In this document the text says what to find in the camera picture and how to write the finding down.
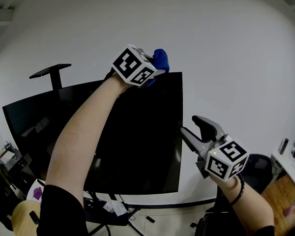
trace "black stand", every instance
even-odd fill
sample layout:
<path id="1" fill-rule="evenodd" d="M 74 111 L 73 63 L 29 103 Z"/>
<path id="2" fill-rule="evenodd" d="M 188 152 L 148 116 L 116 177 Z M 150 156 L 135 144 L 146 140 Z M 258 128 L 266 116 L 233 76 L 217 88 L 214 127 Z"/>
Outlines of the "black stand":
<path id="1" fill-rule="evenodd" d="M 59 90 L 62 88 L 59 70 L 64 69 L 68 66 L 71 66 L 71 64 L 54 65 L 33 74 L 29 78 L 33 79 L 33 78 L 38 78 L 38 77 L 42 77 L 44 75 L 50 74 L 51 85 L 53 86 L 53 90 Z"/>
<path id="2" fill-rule="evenodd" d="M 112 200 L 117 200 L 116 196 L 114 194 L 109 194 L 109 197 Z M 130 226 L 133 230 L 135 230 L 137 232 L 138 235 L 140 236 L 144 236 L 138 229 L 136 229 L 134 227 L 134 225 L 131 224 L 131 222 L 129 221 L 129 219 L 135 214 L 137 213 L 139 210 L 141 210 L 141 207 L 137 207 L 135 208 L 132 212 L 128 213 L 128 226 Z M 88 233 L 88 236 L 92 236 L 94 235 L 96 232 L 98 232 L 99 230 L 101 230 L 104 226 L 107 226 L 106 224 L 100 224 L 98 227 L 96 227 L 93 231 Z"/>

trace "bracelet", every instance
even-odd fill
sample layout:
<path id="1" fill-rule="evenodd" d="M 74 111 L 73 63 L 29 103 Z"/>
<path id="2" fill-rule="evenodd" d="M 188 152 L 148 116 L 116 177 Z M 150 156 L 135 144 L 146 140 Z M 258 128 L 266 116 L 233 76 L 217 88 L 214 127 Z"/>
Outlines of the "bracelet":
<path id="1" fill-rule="evenodd" d="M 242 194 L 244 193 L 244 190 L 245 190 L 245 181 L 242 178 L 242 175 L 238 174 L 237 176 L 240 180 L 241 188 L 240 188 L 240 193 L 238 194 L 238 196 L 233 200 L 233 202 L 231 202 L 231 206 L 233 206 L 240 199 L 240 197 L 242 196 Z"/>

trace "floor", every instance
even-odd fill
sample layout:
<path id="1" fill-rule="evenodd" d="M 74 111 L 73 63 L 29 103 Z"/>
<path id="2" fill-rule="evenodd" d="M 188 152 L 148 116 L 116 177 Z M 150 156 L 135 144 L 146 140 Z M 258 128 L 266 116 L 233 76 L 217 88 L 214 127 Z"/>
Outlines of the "floor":
<path id="1" fill-rule="evenodd" d="M 135 214 L 135 220 L 131 223 L 145 236 L 194 236 L 196 228 L 191 228 L 190 224 L 198 223 L 200 218 L 204 217 L 206 210 L 213 205 L 214 203 L 187 208 L 142 209 Z M 147 216 L 154 219 L 155 223 L 149 222 Z M 89 232 L 97 226 L 98 224 L 87 222 Z M 109 226 L 109 228 L 112 236 L 138 236 L 129 226 Z M 7 230 L 0 222 L 0 236 L 13 235 L 13 232 Z M 106 228 L 103 228 L 95 235 L 107 236 L 108 233 Z"/>

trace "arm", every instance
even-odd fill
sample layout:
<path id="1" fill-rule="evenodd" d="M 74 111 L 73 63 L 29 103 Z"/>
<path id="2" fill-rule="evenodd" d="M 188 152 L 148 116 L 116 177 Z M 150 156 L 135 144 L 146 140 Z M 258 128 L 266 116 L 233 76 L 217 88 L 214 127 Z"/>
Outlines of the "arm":
<path id="1" fill-rule="evenodd" d="M 229 202 L 238 196 L 241 188 L 238 177 L 233 177 L 226 182 L 212 175 L 210 177 L 221 188 Z M 233 209 L 249 234 L 266 226 L 274 226 L 271 206 L 248 184 L 245 184 L 245 190 L 241 198 L 233 205 Z"/>
<path id="2" fill-rule="evenodd" d="M 70 192 L 83 205 L 83 187 L 100 135 L 115 100 L 131 85 L 115 75 L 77 110 L 57 139 L 46 185 Z"/>

